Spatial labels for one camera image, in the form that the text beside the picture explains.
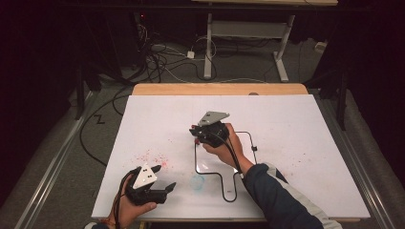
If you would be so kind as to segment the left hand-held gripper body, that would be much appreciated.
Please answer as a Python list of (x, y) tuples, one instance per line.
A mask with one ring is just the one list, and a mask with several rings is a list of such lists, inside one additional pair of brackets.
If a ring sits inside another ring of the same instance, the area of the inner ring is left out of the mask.
[(125, 196), (135, 205), (143, 205), (147, 202), (164, 203), (167, 199), (168, 194), (164, 189), (151, 189), (158, 179), (151, 168), (145, 163), (128, 173), (128, 176), (132, 175), (132, 177), (125, 187)]

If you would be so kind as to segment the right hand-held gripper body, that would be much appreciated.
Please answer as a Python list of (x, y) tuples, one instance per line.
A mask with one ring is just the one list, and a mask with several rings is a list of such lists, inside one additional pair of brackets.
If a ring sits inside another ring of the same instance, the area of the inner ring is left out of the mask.
[(228, 138), (229, 131), (222, 123), (222, 120), (229, 117), (229, 113), (208, 111), (198, 123), (198, 137), (202, 138), (202, 142), (213, 148), (217, 148), (223, 144)]

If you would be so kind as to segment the paddle-shaped whiteboard with black rim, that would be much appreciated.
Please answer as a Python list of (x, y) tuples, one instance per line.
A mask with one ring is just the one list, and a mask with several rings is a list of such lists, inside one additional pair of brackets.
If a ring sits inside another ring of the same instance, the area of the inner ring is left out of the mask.
[(217, 147), (198, 139), (194, 148), (195, 171), (199, 175), (218, 177), (222, 198), (226, 202), (238, 198), (236, 177), (244, 179), (256, 163), (254, 152), (251, 149), (245, 152), (240, 135), (247, 135), (249, 146), (253, 146), (249, 133), (231, 132), (228, 137), (213, 135)]

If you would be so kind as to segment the person's right hand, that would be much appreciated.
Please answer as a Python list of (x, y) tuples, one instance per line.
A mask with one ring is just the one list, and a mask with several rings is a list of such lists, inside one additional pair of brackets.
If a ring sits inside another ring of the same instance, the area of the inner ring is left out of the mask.
[(229, 137), (225, 144), (217, 148), (203, 144), (203, 147), (208, 153), (217, 156), (220, 161), (245, 175), (253, 166), (253, 163), (244, 155), (243, 145), (235, 133), (233, 126), (230, 123), (226, 123), (225, 126), (229, 131)]

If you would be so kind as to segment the person's left hand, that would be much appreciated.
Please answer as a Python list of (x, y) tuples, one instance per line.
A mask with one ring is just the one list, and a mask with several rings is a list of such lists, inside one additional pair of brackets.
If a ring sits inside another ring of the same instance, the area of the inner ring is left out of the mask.
[(129, 227), (139, 216), (148, 213), (157, 208), (155, 202), (147, 202), (143, 205), (134, 205), (128, 197), (125, 196), (124, 188), (127, 186), (128, 181), (132, 175), (129, 175), (124, 183), (122, 189), (118, 190), (118, 193), (113, 201), (112, 210), (107, 217), (108, 220), (114, 221), (118, 224), (118, 228), (125, 229)]

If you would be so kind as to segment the wooden table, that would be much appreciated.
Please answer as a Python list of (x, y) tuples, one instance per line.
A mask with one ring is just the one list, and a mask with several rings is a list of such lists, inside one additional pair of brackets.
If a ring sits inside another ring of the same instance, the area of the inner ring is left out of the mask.
[(132, 95), (290, 95), (308, 94), (297, 83), (142, 83)]

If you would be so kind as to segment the white table cover sheet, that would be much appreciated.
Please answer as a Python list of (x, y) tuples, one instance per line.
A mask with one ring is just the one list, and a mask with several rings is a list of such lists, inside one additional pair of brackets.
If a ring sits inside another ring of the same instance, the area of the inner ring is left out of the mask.
[(332, 219), (370, 213), (312, 95), (132, 95), (117, 133), (93, 217), (109, 215), (124, 175), (161, 165), (157, 189), (176, 182), (145, 220), (260, 220), (262, 211), (236, 177), (238, 198), (222, 198), (220, 180), (195, 171), (189, 129), (208, 111), (229, 113), (236, 132), (251, 135), (258, 163), (275, 165), (288, 183)]

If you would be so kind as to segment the metal floor rail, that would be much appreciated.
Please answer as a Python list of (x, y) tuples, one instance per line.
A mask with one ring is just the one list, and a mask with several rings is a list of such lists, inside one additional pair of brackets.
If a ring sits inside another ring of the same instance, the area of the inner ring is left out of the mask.
[(405, 191), (383, 156), (351, 94), (345, 100), (344, 123), (337, 120), (337, 101), (317, 99), (331, 134), (371, 213), (351, 229), (401, 229)]
[(71, 107), (40, 144), (15, 189), (20, 210), (12, 229), (33, 228), (97, 97), (98, 93), (85, 93), (83, 113), (76, 117), (78, 105)]

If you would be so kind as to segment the white metal desk frame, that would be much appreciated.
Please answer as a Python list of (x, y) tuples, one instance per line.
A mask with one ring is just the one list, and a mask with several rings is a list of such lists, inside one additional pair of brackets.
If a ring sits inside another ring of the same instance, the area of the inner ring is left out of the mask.
[[(288, 7), (292, 9), (302, 9), (311, 7), (313, 9), (323, 7), (335, 7), (338, 0), (193, 0), (194, 2), (206, 3), (208, 7), (219, 6), (220, 4), (230, 4), (232, 7), (248, 5), (253, 7)], [(273, 62), (282, 82), (289, 82), (286, 72), (283, 55), (293, 27), (295, 13), (290, 13), (285, 22), (256, 22), (247, 19), (225, 20), (215, 19), (210, 12), (207, 15), (206, 24), (206, 48), (204, 55), (203, 78), (212, 79), (214, 73), (213, 57), (217, 46), (213, 41), (214, 37), (238, 37), (238, 38), (264, 38), (280, 39), (280, 49), (272, 53)]]

